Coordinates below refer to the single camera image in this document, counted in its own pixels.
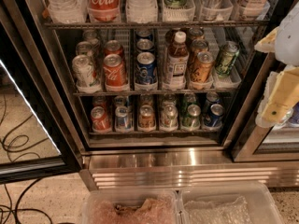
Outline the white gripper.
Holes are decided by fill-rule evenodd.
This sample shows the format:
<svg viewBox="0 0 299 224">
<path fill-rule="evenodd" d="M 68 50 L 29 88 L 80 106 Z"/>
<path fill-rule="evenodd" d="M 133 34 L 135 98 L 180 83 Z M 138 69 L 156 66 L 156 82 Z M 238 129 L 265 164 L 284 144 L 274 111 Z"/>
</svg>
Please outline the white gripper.
<svg viewBox="0 0 299 224">
<path fill-rule="evenodd" d="M 262 112 L 262 118 L 278 123 L 299 102 L 299 2 L 281 21 L 279 27 L 258 41 L 254 49 L 275 52 L 276 59 L 287 65 L 278 73 Z"/>
</svg>

